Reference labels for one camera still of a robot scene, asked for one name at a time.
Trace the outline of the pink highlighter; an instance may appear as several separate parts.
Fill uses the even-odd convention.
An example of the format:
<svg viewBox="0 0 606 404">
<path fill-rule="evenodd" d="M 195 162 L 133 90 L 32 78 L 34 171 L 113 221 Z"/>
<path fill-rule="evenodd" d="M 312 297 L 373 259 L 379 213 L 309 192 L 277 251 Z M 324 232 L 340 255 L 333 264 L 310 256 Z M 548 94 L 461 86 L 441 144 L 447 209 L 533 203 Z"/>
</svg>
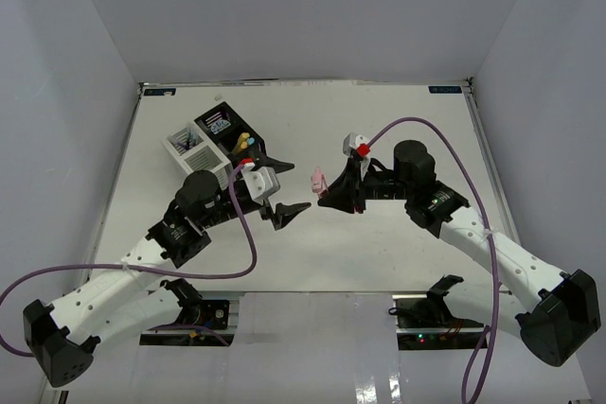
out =
<svg viewBox="0 0 606 404">
<path fill-rule="evenodd" d="M 327 193 L 328 187 L 325 174 L 321 167 L 316 167 L 311 176 L 312 193 L 318 198 L 322 198 Z"/>
</svg>

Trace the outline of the blue gel pen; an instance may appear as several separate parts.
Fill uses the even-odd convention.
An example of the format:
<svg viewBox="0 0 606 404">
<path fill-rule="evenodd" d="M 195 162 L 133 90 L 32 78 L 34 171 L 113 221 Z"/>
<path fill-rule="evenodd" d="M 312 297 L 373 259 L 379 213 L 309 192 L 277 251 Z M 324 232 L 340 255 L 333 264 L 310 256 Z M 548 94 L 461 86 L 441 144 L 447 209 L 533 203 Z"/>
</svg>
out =
<svg viewBox="0 0 606 404">
<path fill-rule="evenodd" d="M 197 145 L 195 131 L 190 125 L 187 126 L 186 149 L 192 149 Z"/>
</svg>

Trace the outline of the pale yellow highlighter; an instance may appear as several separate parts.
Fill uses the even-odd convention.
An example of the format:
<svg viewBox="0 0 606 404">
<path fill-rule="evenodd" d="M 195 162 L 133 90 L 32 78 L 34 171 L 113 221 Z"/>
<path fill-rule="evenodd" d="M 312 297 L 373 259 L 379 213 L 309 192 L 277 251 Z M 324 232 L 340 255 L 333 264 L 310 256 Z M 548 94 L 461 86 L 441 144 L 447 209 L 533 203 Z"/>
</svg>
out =
<svg viewBox="0 0 606 404">
<path fill-rule="evenodd" d="M 250 138 L 250 134 L 248 132 L 243 132 L 239 138 L 238 138 L 238 142 L 236 144 L 235 150 L 239 150 L 239 146 L 242 142 L 247 142 L 247 140 Z"/>
</svg>

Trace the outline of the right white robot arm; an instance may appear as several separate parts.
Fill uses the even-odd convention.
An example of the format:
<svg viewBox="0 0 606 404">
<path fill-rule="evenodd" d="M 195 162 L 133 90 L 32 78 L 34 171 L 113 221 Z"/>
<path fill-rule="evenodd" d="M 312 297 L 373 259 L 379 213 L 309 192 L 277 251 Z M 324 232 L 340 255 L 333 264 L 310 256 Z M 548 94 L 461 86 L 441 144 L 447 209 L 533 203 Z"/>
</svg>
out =
<svg viewBox="0 0 606 404">
<path fill-rule="evenodd" d="M 477 205 L 442 183 L 436 162 L 416 140 L 393 149 L 387 168 L 370 155 L 365 137 L 343 145 L 345 169 L 322 193 L 319 206 L 361 214 L 370 200 L 401 200 L 419 228 L 455 247 L 506 287 L 499 325 L 544 363 L 560 367 L 601 327 L 597 284 L 583 270 L 566 272 L 491 230 Z"/>
</svg>

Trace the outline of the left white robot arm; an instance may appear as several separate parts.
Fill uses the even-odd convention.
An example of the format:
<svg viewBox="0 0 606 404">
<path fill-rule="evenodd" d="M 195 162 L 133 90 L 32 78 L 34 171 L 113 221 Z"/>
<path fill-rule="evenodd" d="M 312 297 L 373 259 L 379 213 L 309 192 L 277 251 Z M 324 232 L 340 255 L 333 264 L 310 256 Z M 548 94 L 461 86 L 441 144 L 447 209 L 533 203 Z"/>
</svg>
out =
<svg viewBox="0 0 606 404">
<path fill-rule="evenodd" d="M 278 174 L 294 169 L 262 153 L 235 164 L 227 186 L 209 170 L 184 179 L 163 218 L 115 264 L 50 302 L 23 310 L 25 340 L 49 384 L 61 388 L 79 378 L 101 351 L 159 326 L 208 330 L 209 309 L 182 267 L 205 247 L 210 228 L 245 221 L 251 212 L 284 228 L 310 208 L 307 202 L 272 205 Z"/>
</svg>

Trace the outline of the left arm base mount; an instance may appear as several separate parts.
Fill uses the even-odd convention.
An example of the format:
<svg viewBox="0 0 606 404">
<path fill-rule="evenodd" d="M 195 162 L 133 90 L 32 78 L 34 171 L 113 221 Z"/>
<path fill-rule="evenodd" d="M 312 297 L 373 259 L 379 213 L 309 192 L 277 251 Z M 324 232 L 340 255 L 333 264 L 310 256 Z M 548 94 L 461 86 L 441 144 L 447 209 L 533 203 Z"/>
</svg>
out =
<svg viewBox="0 0 606 404">
<path fill-rule="evenodd" d="M 227 347 L 233 342 L 236 323 L 231 302 L 204 299 L 195 310 L 180 315 L 167 329 L 142 334 L 140 345 L 173 347 Z"/>
</svg>

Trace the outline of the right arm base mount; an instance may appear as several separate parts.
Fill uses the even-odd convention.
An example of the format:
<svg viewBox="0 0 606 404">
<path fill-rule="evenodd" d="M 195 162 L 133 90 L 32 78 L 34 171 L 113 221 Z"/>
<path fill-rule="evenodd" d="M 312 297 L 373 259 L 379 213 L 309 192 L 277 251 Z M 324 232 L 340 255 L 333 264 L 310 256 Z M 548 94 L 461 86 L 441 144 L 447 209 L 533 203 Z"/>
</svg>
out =
<svg viewBox="0 0 606 404">
<path fill-rule="evenodd" d="M 388 314 L 395 320 L 401 352 L 473 350 L 484 328 L 455 318 L 427 297 L 395 299 Z"/>
</svg>

